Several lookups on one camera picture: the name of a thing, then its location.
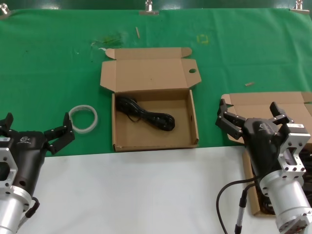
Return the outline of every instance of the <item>coiled cord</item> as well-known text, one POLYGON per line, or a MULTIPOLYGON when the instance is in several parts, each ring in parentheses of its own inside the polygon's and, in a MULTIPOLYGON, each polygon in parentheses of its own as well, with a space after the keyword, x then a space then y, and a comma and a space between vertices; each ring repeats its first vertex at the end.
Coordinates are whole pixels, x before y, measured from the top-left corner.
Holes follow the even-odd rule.
POLYGON ((117 97, 116 109, 125 113, 133 122, 138 122, 141 119, 144 119, 150 124, 164 131, 171 131, 173 128, 175 128, 175 118, 173 118, 171 115, 146 111, 137 104, 135 99, 129 97, 117 97), (130 118, 130 116, 136 116, 139 119, 133 120, 130 118))

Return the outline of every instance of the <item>metal clip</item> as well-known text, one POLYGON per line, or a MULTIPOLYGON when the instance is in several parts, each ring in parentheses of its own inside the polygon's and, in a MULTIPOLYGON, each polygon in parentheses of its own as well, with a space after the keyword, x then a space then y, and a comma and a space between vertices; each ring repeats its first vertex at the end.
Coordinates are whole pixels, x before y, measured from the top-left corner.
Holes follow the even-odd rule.
POLYGON ((302 0, 297 0, 296 1, 296 6, 294 7, 294 9, 290 9, 290 11, 297 12, 297 13, 302 13, 302 14, 309 14, 310 13, 309 10, 303 10, 302 0))
POLYGON ((11 14, 11 11, 9 10, 7 4, 5 4, 5 3, 0 4, 0 9, 2 11, 2 15, 0 16, 0 20, 7 18, 11 14))
POLYGON ((146 0, 145 11, 140 11, 140 15, 158 15, 158 11, 153 11, 152 4, 152 0, 146 0))

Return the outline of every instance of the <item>debris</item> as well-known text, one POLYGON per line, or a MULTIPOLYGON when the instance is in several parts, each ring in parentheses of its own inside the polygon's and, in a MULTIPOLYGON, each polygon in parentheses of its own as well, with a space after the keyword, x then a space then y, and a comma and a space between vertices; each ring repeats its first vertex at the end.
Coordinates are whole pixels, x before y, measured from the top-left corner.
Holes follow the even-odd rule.
POLYGON ((250 83, 245 84, 245 86, 251 86, 251 85, 254 85, 254 82, 250 82, 250 83))
POLYGON ((120 48, 122 46, 122 35, 117 33, 111 36, 105 36, 100 40, 94 40, 91 43, 91 47, 108 47, 108 48, 120 48))
POLYGON ((138 28, 136 27, 136 34, 137 34, 137 38, 140 39, 140 33, 138 32, 138 28))

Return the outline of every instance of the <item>box lid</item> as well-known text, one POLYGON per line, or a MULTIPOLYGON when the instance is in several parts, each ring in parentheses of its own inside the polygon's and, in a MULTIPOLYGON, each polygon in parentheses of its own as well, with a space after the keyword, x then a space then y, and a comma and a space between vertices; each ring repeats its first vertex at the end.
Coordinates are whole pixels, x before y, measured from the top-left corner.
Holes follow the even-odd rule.
POLYGON ((100 85, 114 92, 190 88, 201 82, 192 50, 184 48, 107 49, 114 61, 102 64, 100 85))
MULTIPOLYGON (((228 105, 229 112, 245 118, 272 118, 270 104, 275 101, 280 108, 284 109, 295 123, 301 123, 312 135, 312 93, 310 92, 265 92, 265 93, 241 93, 224 94, 223 99, 228 105)), ((235 140, 230 135, 229 139, 244 143, 243 138, 235 140)))

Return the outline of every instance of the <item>wooden stick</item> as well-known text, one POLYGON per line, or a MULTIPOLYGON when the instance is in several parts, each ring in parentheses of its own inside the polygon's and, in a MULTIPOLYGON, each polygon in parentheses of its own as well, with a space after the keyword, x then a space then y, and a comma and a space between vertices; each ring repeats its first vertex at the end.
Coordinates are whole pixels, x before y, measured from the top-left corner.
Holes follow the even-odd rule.
POLYGON ((138 28, 136 27, 136 34, 137 34, 137 38, 140 39, 140 33, 138 32, 138 28))
POLYGON ((251 86, 251 85, 254 85, 254 82, 250 82, 250 83, 245 84, 245 86, 251 86))

